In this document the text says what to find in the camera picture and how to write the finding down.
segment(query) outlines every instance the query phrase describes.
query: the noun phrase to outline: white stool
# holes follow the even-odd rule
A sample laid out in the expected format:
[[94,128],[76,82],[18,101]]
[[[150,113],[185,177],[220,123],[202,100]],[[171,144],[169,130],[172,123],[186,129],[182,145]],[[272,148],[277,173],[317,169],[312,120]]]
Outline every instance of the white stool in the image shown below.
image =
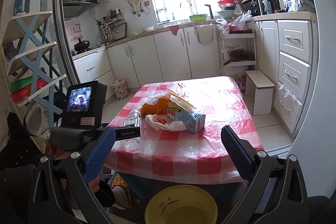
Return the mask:
[[275,85],[260,70],[246,71],[245,95],[254,95],[253,115],[271,113]]

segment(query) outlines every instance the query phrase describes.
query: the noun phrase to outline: plastic table cover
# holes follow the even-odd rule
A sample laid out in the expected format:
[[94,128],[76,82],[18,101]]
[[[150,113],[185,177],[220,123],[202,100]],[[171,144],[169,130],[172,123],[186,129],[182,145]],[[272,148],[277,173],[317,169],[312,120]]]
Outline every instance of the plastic table cover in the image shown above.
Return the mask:
[[170,89],[206,114],[205,127],[189,131],[155,130],[142,120],[141,137],[115,142],[105,166],[140,177],[188,184],[243,181],[221,142],[221,129],[231,128],[256,149],[263,149],[239,87],[229,77],[144,85],[109,126],[122,126],[145,97]]

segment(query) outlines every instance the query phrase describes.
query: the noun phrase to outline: floral trash can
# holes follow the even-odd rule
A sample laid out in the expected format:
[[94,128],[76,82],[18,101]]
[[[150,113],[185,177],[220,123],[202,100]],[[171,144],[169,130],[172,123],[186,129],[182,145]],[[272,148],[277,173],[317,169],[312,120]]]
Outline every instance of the floral trash can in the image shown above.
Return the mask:
[[124,100],[128,97],[128,90],[124,78],[117,80],[112,84],[112,87],[118,100]]

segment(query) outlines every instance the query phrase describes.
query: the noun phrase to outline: blue carton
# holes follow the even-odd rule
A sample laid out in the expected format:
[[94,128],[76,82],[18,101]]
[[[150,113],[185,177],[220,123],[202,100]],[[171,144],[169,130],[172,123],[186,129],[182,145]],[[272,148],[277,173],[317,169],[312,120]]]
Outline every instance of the blue carton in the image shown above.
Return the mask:
[[167,116],[174,121],[182,121],[187,130],[194,134],[204,128],[205,114],[199,112],[189,113],[174,102],[168,104]]

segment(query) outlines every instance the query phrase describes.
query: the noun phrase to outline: metal screw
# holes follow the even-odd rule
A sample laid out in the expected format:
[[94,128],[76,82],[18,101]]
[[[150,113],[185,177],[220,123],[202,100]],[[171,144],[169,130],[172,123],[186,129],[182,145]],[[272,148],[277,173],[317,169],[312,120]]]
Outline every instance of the metal screw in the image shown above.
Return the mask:
[[291,161],[297,161],[297,157],[294,156],[294,155],[290,155],[290,156],[289,156],[289,159],[290,159]]
[[71,156],[71,158],[76,159],[80,156],[80,153],[79,152],[73,152],[73,153],[71,153],[70,156]]
[[258,155],[260,158],[265,158],[267,154],[266,154],[265,151],[263,151],[263,150],[259,150],[259,151],[257,152],[257,155]]
[[40,162],[46,162],[48,160],[48,157],[43,156],[42,158],[40,158]]

